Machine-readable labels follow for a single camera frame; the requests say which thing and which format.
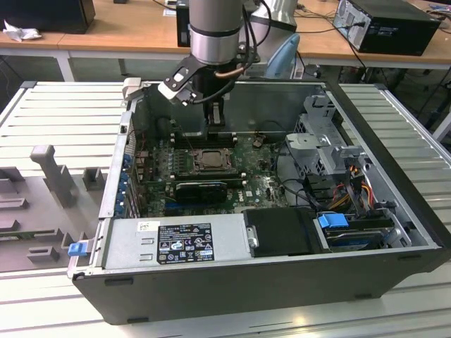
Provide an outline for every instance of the yellow wire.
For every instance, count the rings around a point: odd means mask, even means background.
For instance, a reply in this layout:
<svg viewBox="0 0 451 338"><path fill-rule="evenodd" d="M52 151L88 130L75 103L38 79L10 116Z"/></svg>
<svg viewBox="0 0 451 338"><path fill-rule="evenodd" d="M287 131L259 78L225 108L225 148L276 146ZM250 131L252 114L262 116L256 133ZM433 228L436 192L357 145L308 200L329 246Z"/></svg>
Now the yellow wire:
<svg viewBox="0 0 451 338"><path fill-rule="evenodd" d="M369 192L369 188L366 186L366 185L362 185L362 188L363 189L365 189L365 191L366 191L366 195L368 196L368 199L367 199L367 201L368 201L368 206L369 207L371 207L371 204L370 204L370 192Z"/></svg>
<svg viewBox="0 0 451 338"><path fill-rule="evenodd" d="M340 204L346 202L347 199L349 199L349 194L341 198L340 200L336 201L329 209L334 209L338 207Z"/></svg>

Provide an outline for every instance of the power supply label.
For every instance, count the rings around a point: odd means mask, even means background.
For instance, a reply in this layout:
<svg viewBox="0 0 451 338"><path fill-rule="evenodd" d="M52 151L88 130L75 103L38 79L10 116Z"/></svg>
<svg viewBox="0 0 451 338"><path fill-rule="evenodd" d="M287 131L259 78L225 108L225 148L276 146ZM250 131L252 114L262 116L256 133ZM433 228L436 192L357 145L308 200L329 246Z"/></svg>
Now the power supply label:
<svg viewBox="0 0 451 338"><path fill-rule="evenodd" d="M211 224L160 226L156 261L159 264L214 261Z"/></svg>

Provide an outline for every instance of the computer case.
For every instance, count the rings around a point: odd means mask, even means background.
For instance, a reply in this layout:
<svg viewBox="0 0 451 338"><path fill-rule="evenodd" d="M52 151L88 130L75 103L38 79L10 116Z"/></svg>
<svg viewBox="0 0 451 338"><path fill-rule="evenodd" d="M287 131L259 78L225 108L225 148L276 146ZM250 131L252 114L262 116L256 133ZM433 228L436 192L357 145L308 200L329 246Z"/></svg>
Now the computer case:
<svg viewBox="0 0 451 338"><path fill-rule="evenodd" d="M0 0L1 25L4 20L21 28L47 32L84 34L94 20L92 0Z"/></svg>
<svg viewBox="0 0 451 338"><path fill-rule="evenodd" d="M333 25L360 53L420 56L440 21L401 0L341 0Z"/></svg>

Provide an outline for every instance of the open computer chassis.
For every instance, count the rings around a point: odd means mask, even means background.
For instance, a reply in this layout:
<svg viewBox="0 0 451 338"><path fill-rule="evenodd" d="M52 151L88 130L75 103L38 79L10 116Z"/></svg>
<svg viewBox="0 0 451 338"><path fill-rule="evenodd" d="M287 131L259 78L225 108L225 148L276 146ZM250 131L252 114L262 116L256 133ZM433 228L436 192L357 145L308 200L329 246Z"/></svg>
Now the open computer chassis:
<svg viewBox="0 0 451 338"><path fill-rule="evenodd" d="M125 324L376 298L434 270L451 234L352 101L368 95L387 101L375 87L239 82L208 134L201 107L146 83L74 285Z"/></svg>

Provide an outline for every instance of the wooden table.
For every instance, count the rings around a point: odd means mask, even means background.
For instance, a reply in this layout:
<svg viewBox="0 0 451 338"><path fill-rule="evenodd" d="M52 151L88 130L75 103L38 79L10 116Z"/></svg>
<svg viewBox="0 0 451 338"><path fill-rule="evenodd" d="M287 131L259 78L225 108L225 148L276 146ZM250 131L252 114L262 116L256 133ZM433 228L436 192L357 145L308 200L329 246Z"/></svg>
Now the wooden table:
<svg viewBox="0 0 451 338"><path fill-rule="evenodd" d="M427 3L412 0L420 8ZM301 0L307 9L326 14L337 0ZM69 35L43 32L43 38L15 42L0 35L0 54L50 56L56 58L65 81L74 81L71 58L116 58L180 60L188 48L177 47L175 17L163 16L163 8L150 0L94 0L96 17L87 34ZM320 18L298 18L301 32L327 30L329 22ZM299 52L304 62L321 65L360 66L344 37L336 32L301 34ZM368 67L447 69L451 65L451 35L437 31L423 56L360 54Z"/></svg>
<svg viewBox="0 0 451 338"><path fill-rule="evenodd" d="M338 4L336 0L301 2L310 11L320 14L336 10ZM428 2L425 1L411 2L420 9L428 7ZM300 32L331 28L330 23L323 19L297 18L296 21L297 30ZM360 66L349 44L336 30L318 34L301 34L298 50L307 63ZM448 69L451 65L451 35L437 30L422 56L359 54L359 57L369 67Z"/></svg>

